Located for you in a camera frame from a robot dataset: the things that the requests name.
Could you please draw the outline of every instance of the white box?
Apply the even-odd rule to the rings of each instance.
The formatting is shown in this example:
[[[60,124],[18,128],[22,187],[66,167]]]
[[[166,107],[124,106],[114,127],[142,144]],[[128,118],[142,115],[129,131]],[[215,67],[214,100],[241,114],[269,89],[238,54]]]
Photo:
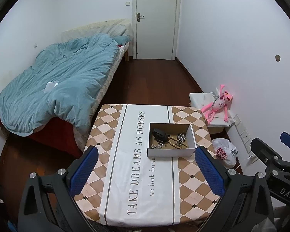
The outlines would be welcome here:
[[[152,130],[158,128],[168,135],[174,135],[175,137],[180,134],[186,134],[185,143],[188,145],[188,148],[182,146],[183,148],[177,149],[171,146],[169,143],[166,143],[166,146],[162,149],[152,149],[151,145],[158,145],[158,142],[152,135]],[[147,148],[147,157],[191,157],[197,148],[194,132],[191,124],[168,124],[168,123],[149,123],[149,137],[148,137],[148,148]]]

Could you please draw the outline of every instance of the cable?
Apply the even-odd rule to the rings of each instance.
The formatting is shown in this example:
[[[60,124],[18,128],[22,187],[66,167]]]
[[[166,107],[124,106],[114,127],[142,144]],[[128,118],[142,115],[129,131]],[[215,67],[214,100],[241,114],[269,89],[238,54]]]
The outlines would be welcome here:
[[[249,159],[251,159],[253,156],[254,156],[254,154],[250,155],[247,159],[249,160]],[[242,162],[240,162],[239,165],[236,167],[236,169],[241,165],[241,163],[244,162],[244,160],[247,160],[247,159],[243,159]]]
[[[213,106],[215,104],[215,102],[217,101],[217,99],[220,98],[220,96],[216,96],[217,98],[214,100],[214,102],[212,103],[211,107],[209,108],[209,110],[211,111],[213,109]]]

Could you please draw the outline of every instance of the blue duvet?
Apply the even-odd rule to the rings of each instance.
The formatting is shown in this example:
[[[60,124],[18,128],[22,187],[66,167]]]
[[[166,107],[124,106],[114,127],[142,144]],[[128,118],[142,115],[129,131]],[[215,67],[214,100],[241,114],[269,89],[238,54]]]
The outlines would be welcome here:
[[[2,124],[12,133],[28,136],[59,117],[86,134],[90,109],[118,50],[107,34],[48,46],[0,93]],[[58,85],[44,93],[48,82]]]

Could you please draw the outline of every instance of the bead necklace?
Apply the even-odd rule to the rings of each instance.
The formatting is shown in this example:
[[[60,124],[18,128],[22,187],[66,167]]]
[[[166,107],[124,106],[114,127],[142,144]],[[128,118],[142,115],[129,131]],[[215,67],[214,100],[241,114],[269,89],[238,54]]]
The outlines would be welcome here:
[[[171,137],[171,136],[168,137],[168,143],[169,143],[171,146],[173,146],[173,147],[175,147],[175,148],[177,148],[177,149],[181,149],[181,145],[184,145],[186,148],[189,148],[188,145],[187,145],[186,143],[180,142],[179,139],[177,139],[177,138],[173,138],[173,137]]]

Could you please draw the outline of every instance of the checkered tablecloth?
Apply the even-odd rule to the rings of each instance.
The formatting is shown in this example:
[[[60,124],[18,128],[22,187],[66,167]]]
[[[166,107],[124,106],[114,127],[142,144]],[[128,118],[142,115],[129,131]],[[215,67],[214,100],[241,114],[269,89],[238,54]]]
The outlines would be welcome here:
[[[99,151],[99,160],[81,194],[75,196],[74,199],[84,215],[97,222],[100,221],[99,208],[104,179],[122,107],[122,104],[105,104],[101,107],[85,147],[86,150],[90,145],[96,146]],[[173,106],[172,114],[174,123],[192,124],[196,143],[206,147],[216,158],[201,111],[194,107]],[[180,223],[208,217],[219,197],[212,193],[195,162],[194,154],[190,158],[178,158],[178,167]]]

